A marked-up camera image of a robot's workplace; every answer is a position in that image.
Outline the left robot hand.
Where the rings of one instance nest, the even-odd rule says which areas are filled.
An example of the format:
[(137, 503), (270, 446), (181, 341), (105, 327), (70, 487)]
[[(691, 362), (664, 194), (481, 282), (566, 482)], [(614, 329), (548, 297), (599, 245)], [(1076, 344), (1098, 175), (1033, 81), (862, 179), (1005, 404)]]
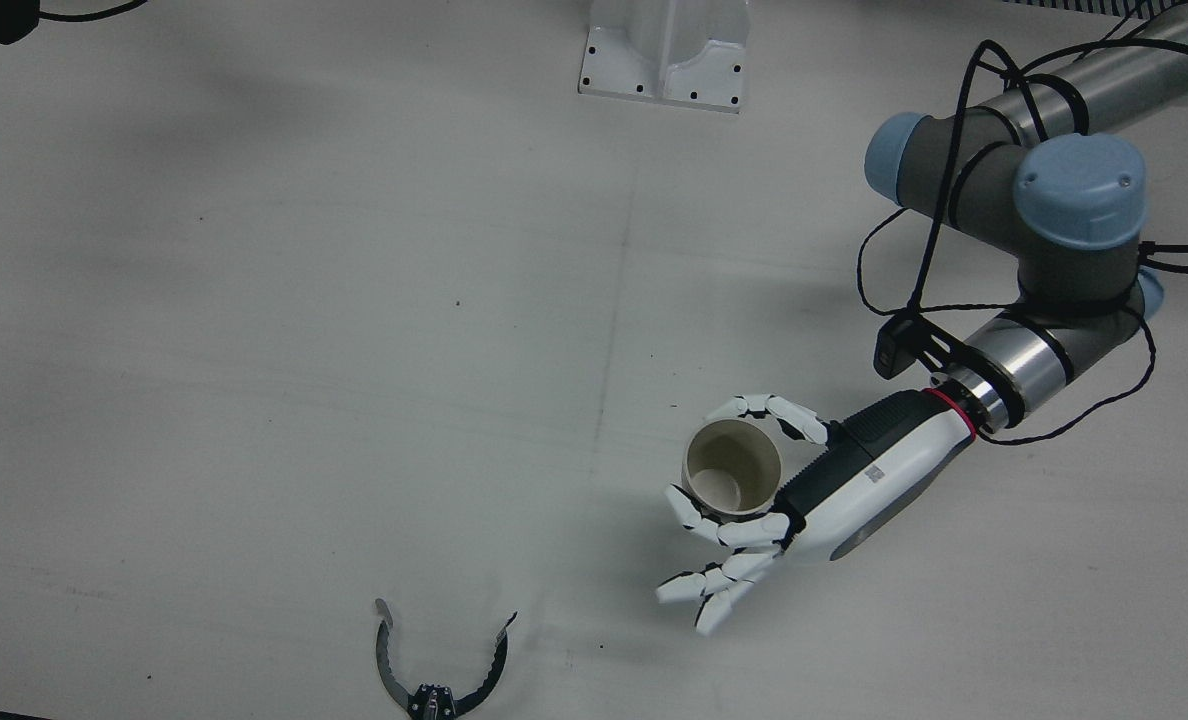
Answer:
[(845, 421), (778, 394), (737, 394), (704, 418), (666, 501), (681, 528), (728, 550), (655, 588), (699, 602), (710, 634), (777, 562), (838, 560), (914, 501), (975, 438), (961, 409), (905, 389)]

